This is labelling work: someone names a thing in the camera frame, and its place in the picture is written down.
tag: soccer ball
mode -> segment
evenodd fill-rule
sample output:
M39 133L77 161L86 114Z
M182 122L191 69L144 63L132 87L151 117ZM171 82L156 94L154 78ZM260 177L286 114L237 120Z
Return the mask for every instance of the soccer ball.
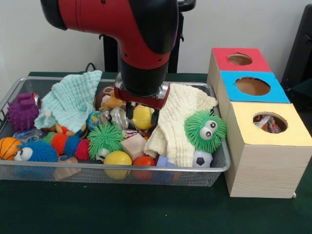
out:
M210 167L213 161L213 155L210 153L195 151L193 158L193 167Z

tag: green fuzzy toy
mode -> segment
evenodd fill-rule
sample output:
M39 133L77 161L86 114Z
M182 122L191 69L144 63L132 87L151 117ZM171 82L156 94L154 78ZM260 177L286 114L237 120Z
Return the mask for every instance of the green fuzzy toy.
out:
M88 135L88 139L91 160L95 160L102 149L107 149L109 152L122 150L120 143L123 140L122 131L115 124L99 125Z
M211 111L198 111L184 123L185 134L195 150L213 153L225 139L226 127L222 119Z
M49 132L48 135L46 135L45 138L42 139L42 141L51 145L51 141L52 141L55 134L56 133L54 133L54 132Z

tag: shape sorter box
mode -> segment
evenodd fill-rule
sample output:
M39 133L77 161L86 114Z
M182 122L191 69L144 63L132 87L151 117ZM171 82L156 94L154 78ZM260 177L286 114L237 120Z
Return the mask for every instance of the shape sorter box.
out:
M261 114L273 116L283 132L258 128L254 117ZM291 198L312 155L312 138L292 104L232 102L227 142L232 197Z
M221 72L216 93L226 122L231 101L290 103L272 72Z
M221 71L271 72L265 58L256 48L213 48L207 83L217 90Z

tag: metal basket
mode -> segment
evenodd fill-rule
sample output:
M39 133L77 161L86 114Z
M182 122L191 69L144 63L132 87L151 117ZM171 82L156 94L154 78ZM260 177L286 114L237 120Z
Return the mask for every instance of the metal basket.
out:
M12 126L6 118L8 104L13 102L19 93L31 92L44 97L53 84L61 78L26 77L16 81L0 103L0 138L11 137L14 134ZM105 86L113 85L113 80L101 80L98 91ZM212 88L205 83L183 83L191 85L214 97ZM218 108L214 108L215 115L219 115ZM180 186L212 186L221 172L230 166L230 155L226 141L213 154L211 168L167 168L167 167L138 167L103 165L94 162L79 163L50 163L50 162L21 162L0 160L0 179L4 180L36 180L59 181L57 173L66 173L72 170L80 172L62 181L85 183L123 183L123 184L158 184ZM107 176L113 173L116 177L127 175L124 179L115 180Z

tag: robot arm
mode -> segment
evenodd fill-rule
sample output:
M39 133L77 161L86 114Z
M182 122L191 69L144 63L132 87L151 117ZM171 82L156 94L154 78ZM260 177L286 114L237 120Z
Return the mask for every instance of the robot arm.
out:
M41 0L48 22L56 28L105 34L120 45L121 71L115 95L156 109L164 106L170 84L164 82L177 34L178 11L195 0Z

